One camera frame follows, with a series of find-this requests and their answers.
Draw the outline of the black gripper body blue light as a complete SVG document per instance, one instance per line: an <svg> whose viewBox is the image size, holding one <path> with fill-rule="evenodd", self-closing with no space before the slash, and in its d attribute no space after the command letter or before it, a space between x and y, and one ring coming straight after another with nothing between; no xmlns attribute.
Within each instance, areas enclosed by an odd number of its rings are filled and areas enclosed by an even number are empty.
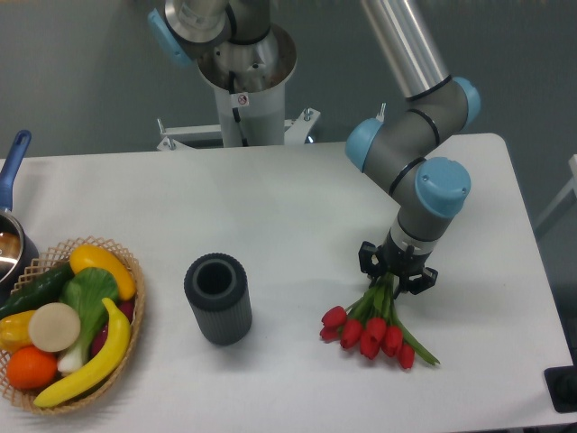
<svg viewBox="0 0 577 433"><path fill-rule="evenodd" d="M430 252L420 253L412 244L401 246L401 242L396 241L392 234L388 233L377 254L379 259L378 275L383 276L391 273L399 278L421 275L430 254Z"/></svg>

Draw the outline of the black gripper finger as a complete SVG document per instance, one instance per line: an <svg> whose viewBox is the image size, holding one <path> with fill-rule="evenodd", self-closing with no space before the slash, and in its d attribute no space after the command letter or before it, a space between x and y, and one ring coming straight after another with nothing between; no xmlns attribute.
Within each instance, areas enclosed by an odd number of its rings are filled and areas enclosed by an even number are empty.
<svg viewBox="0 0 577 433"><path fill-rule="evenodd" d="M362 273L366 274L374 285L383 274L383 265L380 262L380 248L368 241L363 241L358 252L359 265Z"/></svg>
<svg viewBox="0 0 577 433"><path fill-rule="evenodd" d="M416 275L401 275L398 278L398 287L394 291L393 299L397 299L401 293L418 295L434 287L437 277L438 271L429 267L424 267L421 273Z"/></svg>

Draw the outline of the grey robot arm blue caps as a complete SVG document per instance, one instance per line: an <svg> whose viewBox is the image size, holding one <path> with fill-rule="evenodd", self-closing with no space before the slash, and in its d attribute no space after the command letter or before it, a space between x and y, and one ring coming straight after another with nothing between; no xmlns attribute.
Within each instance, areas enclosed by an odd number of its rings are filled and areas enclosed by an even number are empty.
<svg viewBox="0 0 577 433"><path fill-rule="evenodd" d="M448 72L413 2L365 1L362 9L408 110L393 124L367 119L346 140L349 160L399 206L384 242L364 244L359 261L372 279L392 274L397 293L416 295L435 285L426 260L471 189L460 163L433 152L476 117L480 96ZM225 146L288 142L284 86L297 54L268 2L167 1L147 20L163 51L197 64L213 88Z"/></svg>

